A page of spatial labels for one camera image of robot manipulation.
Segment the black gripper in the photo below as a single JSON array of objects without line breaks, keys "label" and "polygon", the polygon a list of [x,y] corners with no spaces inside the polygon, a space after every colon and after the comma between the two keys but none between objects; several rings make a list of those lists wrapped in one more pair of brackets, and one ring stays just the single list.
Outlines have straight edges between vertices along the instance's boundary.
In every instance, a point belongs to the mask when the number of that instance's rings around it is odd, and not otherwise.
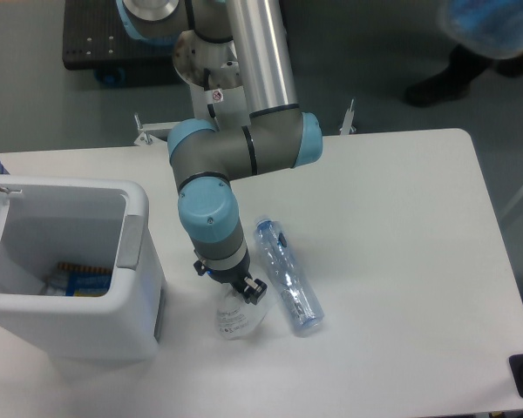
[{"label": "black gripper", "polygon": [[199,276],[207,273],[212,280],[221,284],[228,283],[247,304],[257,305],[265,296],[268,285],[260,279],[253,278],[249,274],[249,267],[249,253],[246,253],[237,265],[229,269],[217,270],[207,267],[200,260],[194,262],[194,269]]}]

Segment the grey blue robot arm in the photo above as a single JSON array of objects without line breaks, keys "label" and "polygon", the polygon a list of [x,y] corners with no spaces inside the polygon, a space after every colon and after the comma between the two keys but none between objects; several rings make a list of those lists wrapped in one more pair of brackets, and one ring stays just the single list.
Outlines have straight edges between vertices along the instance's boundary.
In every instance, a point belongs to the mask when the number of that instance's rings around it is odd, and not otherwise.
[{"label": "grey blue robot arm", "polygon": [[120,1],[128,34],[173,42],[180,77],[200,87],[207,111],[168,134],[180,223],[198,274],[255,304],[266,284],[249,271],[235,179],[317,161],[323,135],[300,110],[281,5],[276,1]]}]

